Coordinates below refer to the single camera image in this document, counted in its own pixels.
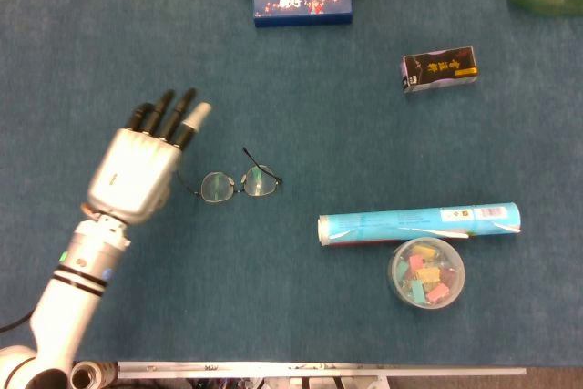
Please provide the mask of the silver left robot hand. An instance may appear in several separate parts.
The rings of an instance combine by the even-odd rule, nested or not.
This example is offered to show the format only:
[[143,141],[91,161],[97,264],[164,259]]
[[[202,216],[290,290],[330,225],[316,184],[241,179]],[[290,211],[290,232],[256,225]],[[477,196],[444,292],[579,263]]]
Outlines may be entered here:
[[112,217],[127,225],[148,220],[165,204],[184,150],[200,132],[211,105],[189,105],[197,90],[188,89],[174,108],[175,91],[155,104],[137,106],[118,129],[90,180],[82,211],[93,220]]

